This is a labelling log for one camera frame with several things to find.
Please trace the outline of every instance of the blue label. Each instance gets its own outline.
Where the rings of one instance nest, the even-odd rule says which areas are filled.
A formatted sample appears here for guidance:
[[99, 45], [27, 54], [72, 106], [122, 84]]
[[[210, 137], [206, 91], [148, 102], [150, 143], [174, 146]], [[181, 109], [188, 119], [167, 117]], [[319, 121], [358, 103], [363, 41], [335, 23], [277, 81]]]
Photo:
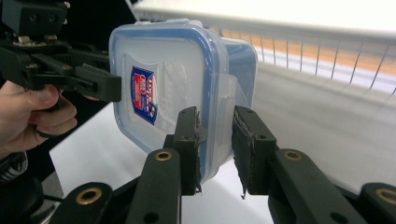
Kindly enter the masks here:
[[136, 115], [154, 125], [158, 105], [154, 102], [156, 94], [154, 73], [136, 66], [131, 73], [131, 97]]

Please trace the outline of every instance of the plastic food container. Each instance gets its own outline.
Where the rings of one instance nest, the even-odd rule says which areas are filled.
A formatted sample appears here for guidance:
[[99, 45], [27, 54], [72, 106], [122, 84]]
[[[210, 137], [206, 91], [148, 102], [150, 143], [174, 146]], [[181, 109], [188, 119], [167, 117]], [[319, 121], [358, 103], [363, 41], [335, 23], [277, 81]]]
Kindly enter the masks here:
[[138, 22], [113, 31], [111, 72], [122, 77], [114, 104], [120, 130], [150, 153], [173, 134], [178, 112], [196, 106], [207, 131], [200, 145], [204, 183], [233, 155], [235, 105], [251, 107], [257, 54], [246, 41], [223, 39], [199, 21]]

